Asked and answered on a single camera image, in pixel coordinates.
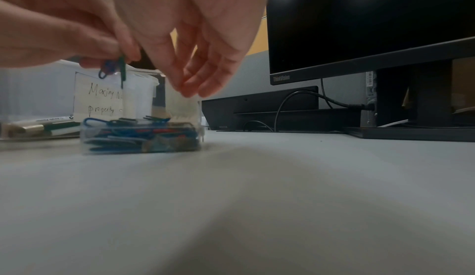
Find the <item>black monitor screen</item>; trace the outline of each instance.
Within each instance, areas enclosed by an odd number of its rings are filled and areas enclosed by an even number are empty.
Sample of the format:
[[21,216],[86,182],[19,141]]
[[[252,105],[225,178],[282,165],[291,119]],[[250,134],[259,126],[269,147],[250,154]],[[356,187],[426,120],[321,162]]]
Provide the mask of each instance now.
[[475,0],[269,0],[271,73],[475,36]]

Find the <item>barcode sticker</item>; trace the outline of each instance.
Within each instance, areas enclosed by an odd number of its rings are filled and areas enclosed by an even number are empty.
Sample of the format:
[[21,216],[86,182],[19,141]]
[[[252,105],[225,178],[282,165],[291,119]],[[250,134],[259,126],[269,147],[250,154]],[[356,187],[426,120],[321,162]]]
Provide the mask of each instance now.
[[366,72],[366,87],[373,87],[373,72]]

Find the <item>computer monitor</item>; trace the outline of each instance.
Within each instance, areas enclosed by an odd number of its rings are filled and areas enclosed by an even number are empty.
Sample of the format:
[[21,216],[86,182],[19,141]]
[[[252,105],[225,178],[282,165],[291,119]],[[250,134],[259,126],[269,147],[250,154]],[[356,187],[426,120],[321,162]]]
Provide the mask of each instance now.
[[475,56],[475,0],[269,0],[271,84]]

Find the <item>thinkvision logo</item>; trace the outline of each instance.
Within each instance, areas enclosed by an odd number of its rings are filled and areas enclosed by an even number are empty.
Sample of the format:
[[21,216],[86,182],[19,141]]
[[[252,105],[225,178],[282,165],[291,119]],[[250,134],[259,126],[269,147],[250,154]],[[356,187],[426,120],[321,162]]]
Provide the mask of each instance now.
[[279,81],[285,81],[285,80],[290,80],[290,76],[278,76],[274,77],[274,82],[279,82]]

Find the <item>desk surface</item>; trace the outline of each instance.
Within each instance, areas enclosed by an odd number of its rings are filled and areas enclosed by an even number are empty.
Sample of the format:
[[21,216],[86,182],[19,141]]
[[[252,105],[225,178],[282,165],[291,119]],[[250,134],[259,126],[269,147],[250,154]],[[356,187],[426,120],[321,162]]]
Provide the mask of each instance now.
[[0,143],[0,274],[474,274],[475,143],[207,132]]

